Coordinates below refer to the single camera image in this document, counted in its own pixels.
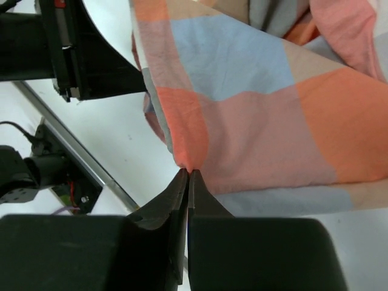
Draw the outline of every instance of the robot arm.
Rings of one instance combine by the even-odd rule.
[[[53,79],[69,102],[144,92],[141,72],[101,36],[80,0],[0,14],[0,81]]]

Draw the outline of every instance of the white table surface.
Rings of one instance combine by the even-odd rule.
[[[128,1],[84,3],[102,35],[133,62]],[[16,11],[30,9],[32,0],[23,0]],[[138,204],[157,195],[177,172],[171,154],[144,119],[142,94],[66,104],[52,89],[51,81],[28,83]],[[313,217],[329,230],[350,290],[388,289],[386,209]]]

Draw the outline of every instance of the purple wire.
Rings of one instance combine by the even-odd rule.
[[[62,208],[56,210],[55,212],[53,212],[52,215],[60,214],[60,213],[62,213],[63,211],[66,211],[66,210],[68,210],[68,211],[71,211],[71,210],[79,210],[79,208],[73,207],[73,206],[65,206],[65,207],[62,207]]]

